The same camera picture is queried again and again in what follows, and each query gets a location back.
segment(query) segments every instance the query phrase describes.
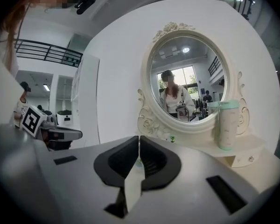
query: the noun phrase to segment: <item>white jacket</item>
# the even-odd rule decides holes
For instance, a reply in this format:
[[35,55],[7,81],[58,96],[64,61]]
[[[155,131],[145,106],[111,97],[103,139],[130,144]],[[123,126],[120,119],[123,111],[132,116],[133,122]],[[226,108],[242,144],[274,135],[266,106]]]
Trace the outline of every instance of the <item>white jacket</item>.
[[[178,86],[178,93],[176,97],[176,101],[179,103],[180,101],[184,100],[185,105],[189,111],[190,116],[195,110],[195,104],[190,96],[189,92],[184,88],[182,85]],[[167,104],[166,104],[166,94],[165,90],[160,94],[160,101],[162,108],[167,112]]]

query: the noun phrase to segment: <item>black rubber part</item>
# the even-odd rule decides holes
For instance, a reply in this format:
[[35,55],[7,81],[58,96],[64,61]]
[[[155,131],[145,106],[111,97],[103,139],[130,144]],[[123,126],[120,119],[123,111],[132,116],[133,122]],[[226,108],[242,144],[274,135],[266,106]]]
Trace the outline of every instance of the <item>black rubber part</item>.
[[166,187],[177,177],[182,168],[177,154],[145,136],[140,137],[140,158],[145,171],[145,180],[141,183],[142,191]]
[[247,203],[220,176],[209,177],[206,181],[213,188],[230,214],[246,206]]
[[104,210],[119,218],[124,218],[128,214],[124,188],[120,188],[116,202],[109,204]]
[[64,164],[67,162],[74,161],[74,160],[77,160],[77,158],[75,156],[68,156],[68,157],[64,157],[61,159],[54,159],[54,162],[56,165],[60,165],[60,164]]
[[97,156],[94,170],[106,185],[123,188],[125,178],[138,158],[138,150],[139,137],[134,136]]

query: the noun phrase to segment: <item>woman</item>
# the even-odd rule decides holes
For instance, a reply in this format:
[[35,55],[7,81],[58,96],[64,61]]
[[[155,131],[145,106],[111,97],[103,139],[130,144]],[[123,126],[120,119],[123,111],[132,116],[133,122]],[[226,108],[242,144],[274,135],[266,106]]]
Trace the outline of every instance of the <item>woman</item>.
[[172,71],[166,70],[161,74],[166,89],[160,95],[162,108],[172,117],[179,119],[178,109],[186,108],[189,116],[195,110],[195,105],[188,91],[182,86],[174,83]]
[[13,43],[19,24],[29,6],[67,7],[74,1],[76,0],[0,0],[0,4],[3,3],[0,6],[0,60],[13,77],[18,71]]

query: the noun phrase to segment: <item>white vanity mirror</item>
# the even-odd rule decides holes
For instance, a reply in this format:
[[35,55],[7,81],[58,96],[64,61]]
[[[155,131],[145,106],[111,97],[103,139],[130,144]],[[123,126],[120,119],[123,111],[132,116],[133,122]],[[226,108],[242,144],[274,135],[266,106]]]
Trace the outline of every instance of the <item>white vanity mirror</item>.
[[194,123],[207,118],[211,114],[208,103],[223,97],[223,65],[214,49],[197,36],[169,36],[154,50],[150,67],[157,103],[179,121]]

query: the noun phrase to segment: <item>white tabletop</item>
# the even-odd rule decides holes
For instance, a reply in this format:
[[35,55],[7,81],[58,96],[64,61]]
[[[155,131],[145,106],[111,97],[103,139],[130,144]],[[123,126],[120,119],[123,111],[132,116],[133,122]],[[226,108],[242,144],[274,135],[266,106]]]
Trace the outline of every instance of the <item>white tabletop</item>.
[[[219,157],[217,160],[230,167],[224,157]],[[231,169],[245,178],[259,193],[278,184],[280,181],[280,159],[266,148],[263,149],[255,163]]]

